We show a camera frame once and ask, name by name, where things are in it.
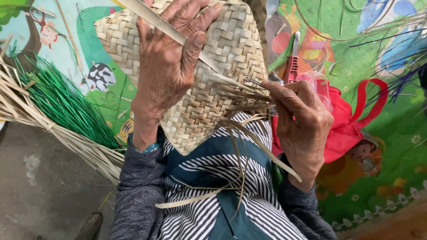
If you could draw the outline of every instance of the woven palm leaf bag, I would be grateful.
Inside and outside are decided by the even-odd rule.
[[[154,0],[151,10],[160,14],[171,2]],[[182,155],[188,155],[208,139],[219,128],[221,119],[231,119],[239,111],[270,107],[269,97],[265,96],[267,92],[245,80],[246,77],[258,82],[268,79],[260,36],[249,6],[239,0],[212,0],[208,6],[217,2],[223,8],[206,31],[203,53],[224,71],[218,74],[218,70],[198,60],[193,87],[160,122],[167,139]],[[127,7],[94,25],[106,52],[137,86],[140,65],[138,15],[132,11],[136,11],[135,8]]]

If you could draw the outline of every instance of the red utility knife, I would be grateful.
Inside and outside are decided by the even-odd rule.
[[[294,41],[292,43],[292,54],[288,56],[288,63],[286,65],[285,74],[283,76],[284,84],[296,82],[296,76],[298,73],[298,42],[299,42],[299,31],[295,32]]]

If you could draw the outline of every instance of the red handle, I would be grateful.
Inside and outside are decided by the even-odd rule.
[[[288,56],[288,63],[286,65],[285,75],[283,77],[283,82],[285,84],[296,82],[296,76],[298,73],[298,57],[295,55]]]
[[[350,123],[354,123],[362,115],[363,110],[365,109],[366,86],[368,85],[368,82],[373,82],[374,84],[378,85],[381,89],[381,92],[377,102],[372,107],[368,115],[357,122],[360,129],[368,125],[368,123],[370,123],[374,118],[376,118],[381,113],[384,105],[387,102],[387,97],[388,97],[389,86],[383,80],[374,78],[374,79],[365,79],[362,82],[360,82],[359,87],[357,88],[356,111],[354,111],[354,115],[351,118]]]

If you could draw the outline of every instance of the red bag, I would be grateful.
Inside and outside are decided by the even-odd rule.
[[[368,82],[373,82],[380,87],[380,96],[369,114],[365,118],[357,121],[365,108],[366,86]],[[388,97],[387,83],[380,79],[365,79],[357,88],[357,106],[354,115],[352,115],[350,104],[341,98],[341,91],[332,86],[328,86],[328,89],[330,101],[333,106],[332,115],[334,121],[326,141],[324,153],[325,163],[330,163],[339,159],[362,139],[365,139],[360,129],[368,125],[368,123],[380,114]],[[280,146],[279,137],[276,133],[277,123],[278,117],[273,117],[272,152],[276,156],[283,152]]]

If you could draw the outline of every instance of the concrete floor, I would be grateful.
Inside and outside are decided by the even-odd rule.
[[[0,239],[74,239],[88,215],[104,215],[108,239],[116,189],[43,130],[9,123],[0,144]]]

